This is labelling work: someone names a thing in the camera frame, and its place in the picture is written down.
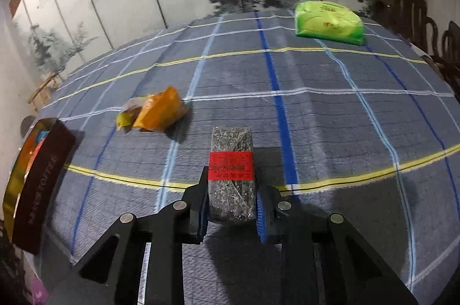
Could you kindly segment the blue plaid tablecloth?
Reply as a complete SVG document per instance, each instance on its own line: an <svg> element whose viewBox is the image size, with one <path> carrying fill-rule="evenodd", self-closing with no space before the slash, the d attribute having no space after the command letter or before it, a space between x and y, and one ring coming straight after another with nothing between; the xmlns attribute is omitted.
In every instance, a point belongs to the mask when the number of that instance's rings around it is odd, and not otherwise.
<svg viewBox="0 0 460 305"><path fill-rule="evenodd" d="M214 127L249 127L263 180L343 214L432 304L459 266L459 103L408 44L364 26L357 46L296 36L286 10L206 18L72 71L41 111L77 138L34 258L45 288L121 214L180 199ZM182 119L165 132L116 130L128 100L168 86Z"/></svg>

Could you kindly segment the dark sesame bar red label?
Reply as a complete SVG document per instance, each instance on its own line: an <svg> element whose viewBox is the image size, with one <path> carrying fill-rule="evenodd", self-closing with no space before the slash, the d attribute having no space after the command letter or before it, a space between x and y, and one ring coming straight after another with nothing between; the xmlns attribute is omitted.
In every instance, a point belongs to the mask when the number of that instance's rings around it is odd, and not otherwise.
<svg viewBox="0 0 460 305"><path fill-rule="evenodd" d="M256 218L253 133L249 127L214 127L208 166L209 220L239 225Z"/></svg>

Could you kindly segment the dark wooden chair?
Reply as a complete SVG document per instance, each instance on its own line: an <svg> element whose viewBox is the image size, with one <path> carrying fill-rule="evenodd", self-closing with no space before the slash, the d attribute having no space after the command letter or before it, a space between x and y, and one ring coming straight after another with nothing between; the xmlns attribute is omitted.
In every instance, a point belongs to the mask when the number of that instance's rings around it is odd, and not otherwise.
<svg viewBox="0 0 460 305"><path fill-rule="evenodd" d="M459 26L452 20L442 37L442 71L444 78L459 98Z"/></svg>
<svg viewBox="0 0 460 305"><path fill-rule="evenodd" d="M444 32L440 32L434 19L428 16L425 0L374 0L371 13L377 23L422 51L431 50L431 58L442 69Z"/></svg>

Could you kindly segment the bamboo rack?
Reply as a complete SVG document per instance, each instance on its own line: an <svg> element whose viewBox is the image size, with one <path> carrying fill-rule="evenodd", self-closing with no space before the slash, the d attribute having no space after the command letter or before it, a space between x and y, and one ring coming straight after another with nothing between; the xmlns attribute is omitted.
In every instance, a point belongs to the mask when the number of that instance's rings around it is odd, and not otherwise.
<svg viewBox="0 0 460 305"><path fill-rule="evenodd" d="M51 93L60 87L63 81L64 79L58 72L53 72L35 89L27 99L27 103L31 105L35 115L51 100Z"/></svg>

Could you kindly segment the gold maroon toffee tin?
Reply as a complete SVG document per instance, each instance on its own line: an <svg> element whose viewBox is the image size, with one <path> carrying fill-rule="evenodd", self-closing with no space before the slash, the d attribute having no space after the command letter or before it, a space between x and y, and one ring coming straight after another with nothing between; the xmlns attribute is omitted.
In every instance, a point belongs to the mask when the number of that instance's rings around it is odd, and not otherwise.
<svg viewBox="0 0 460 305"><path fill-rule="evenodd" d="M75 143L57 118L39 119L26 135L2 202L7 236L21 250L39 253L48 205Z"/></svg>

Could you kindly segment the orange yellow snack packet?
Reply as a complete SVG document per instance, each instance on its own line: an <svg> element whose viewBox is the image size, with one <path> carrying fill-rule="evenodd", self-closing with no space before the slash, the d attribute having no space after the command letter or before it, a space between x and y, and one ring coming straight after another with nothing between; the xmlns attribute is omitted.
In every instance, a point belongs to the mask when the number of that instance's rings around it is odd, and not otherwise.
<svg viewBox="0 0 460 305"><path fill-rule="evenodd" d="M179 92L172 86L162 92L131 98L116 117L116 130L140 130L165 132L182 119L186 107Z"/></svg>

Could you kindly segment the green tissue pack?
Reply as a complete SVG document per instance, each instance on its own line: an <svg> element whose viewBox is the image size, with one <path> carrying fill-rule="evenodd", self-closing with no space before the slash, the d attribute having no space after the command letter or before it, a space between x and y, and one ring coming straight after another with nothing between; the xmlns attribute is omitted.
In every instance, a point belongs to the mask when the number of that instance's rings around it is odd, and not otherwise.
<svg viewBox="0 0 460 305"><path fill-rule="evenodd" d="M297 36L352 45L364 43L361 17L341 4L329 1L298 3L294 18Z"/></svg>

